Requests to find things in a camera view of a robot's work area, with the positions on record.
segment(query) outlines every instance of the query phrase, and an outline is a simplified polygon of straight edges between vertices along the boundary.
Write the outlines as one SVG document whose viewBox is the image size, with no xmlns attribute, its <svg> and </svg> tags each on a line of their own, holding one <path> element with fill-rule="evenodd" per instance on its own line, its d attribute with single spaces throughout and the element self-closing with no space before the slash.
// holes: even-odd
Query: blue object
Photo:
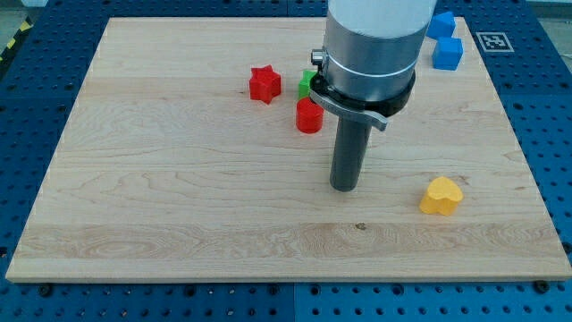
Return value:
<svg viewBox="0 0 572 322">
<path fill-rule="evenodd" d="M 318 288 L 279 284 L 279 289 L 270 284 L 197 284 L 194 293 L 180 284 L 55 284 L 51 293 L 40 296 L 37 284 L 14 285 L 4 279 L 109 17 L 309 17 L 325 16 L 326 4 L 50 0 L 0 81 L 0 321 L 572 320 L 572 280 L 550 283 L 546 293 L 524 282 Z M 447 11 L 464 16 L 473 35 L 505 32 L 514 48 L 512 54 L 485 53 L 477 43 L 560 239 L 570 251 L 572 75 L 525 0 L 440 0 L 435 12 Z"/>
<path fill-rule="evenodd" d="M 462 56 L 463 43 L 461 39 L 440 37 L 433 51 L 433 68 L 455 71 Z"/>
<path fill-rule="evenodd" d="M 433 39 L 451 37 L 456 26 L 457 23 L 455 23 L 453 12 L 437 14 L 431 19 L 431 24 L 429 24 L 429 29 L 427 30 L 427 37 Z"/>
</svg>

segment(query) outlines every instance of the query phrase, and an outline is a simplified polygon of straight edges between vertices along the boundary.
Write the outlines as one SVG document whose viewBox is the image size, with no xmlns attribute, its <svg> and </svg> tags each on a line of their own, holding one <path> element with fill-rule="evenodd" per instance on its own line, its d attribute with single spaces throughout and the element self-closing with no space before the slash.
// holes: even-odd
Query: red star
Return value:
<svg viewBox="0 0 572 322">
<path fill-rule="evenodd" d="M 266 104 L 270 104 L 273 97 L 277 97 L 282 92 L 282 82 L 280 74 L 274 72 L 271 65 L 262 68 L 252 68 L 252 78 L 250 79 L 250 99 L 259 99 Z"/>
</svg>

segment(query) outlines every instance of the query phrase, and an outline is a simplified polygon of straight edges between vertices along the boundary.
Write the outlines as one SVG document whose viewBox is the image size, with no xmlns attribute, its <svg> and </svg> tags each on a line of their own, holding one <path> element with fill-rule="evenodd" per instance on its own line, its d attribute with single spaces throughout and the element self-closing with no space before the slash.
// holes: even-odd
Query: wooden board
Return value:
<svg viewBox="0 0 572 322">
<path fill-rule="evenodd" d="M 328 182 L 337 119 L 294 126 L 323 19 L 111 19 L 41 186 L 13 282 L 508 281 L 570 265 L 463 20 L 456 72 L 417 64 L 358 187 Z M 251 101 L 250 67 L 283 93 Z M 435 177 L 466 198 L 420 213 Z"/>
</svg>

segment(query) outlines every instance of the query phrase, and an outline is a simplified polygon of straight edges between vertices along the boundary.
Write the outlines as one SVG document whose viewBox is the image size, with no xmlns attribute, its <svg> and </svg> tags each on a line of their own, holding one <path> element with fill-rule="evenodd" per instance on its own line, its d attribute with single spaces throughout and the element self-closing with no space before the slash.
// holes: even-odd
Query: green object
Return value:
<svg viewBox="0 0 572 322">
<path fill-rule="evenodd" d="M 302 99 L 310 95 L 310 80 L 317 71 L 305 70 L 302 73 L 302 80 L 298 84 L 298 99 Z"/>
</svg>

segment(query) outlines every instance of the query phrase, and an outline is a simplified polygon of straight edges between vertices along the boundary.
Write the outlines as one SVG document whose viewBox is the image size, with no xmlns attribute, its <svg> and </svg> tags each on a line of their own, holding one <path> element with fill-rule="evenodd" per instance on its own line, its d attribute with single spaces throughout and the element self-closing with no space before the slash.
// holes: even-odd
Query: blue cube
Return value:
<svg viewBox="0 0 572 322">
<path fill-rule="evenodd" d="M 433 68 L 455 71 L 463 56 L 463 43 L 459 38 L 441 37 L 433 51 Z"/>
<path fill-rule="evenodd" d="M 439 37 L 451 37 L 455 31 L 457 23 L 455 23 L 455 16 L 452 12 L 437 14 L 431 19 L 429 29 L 427 30 L 427 37 L 438 39 Z"/>
</svg>

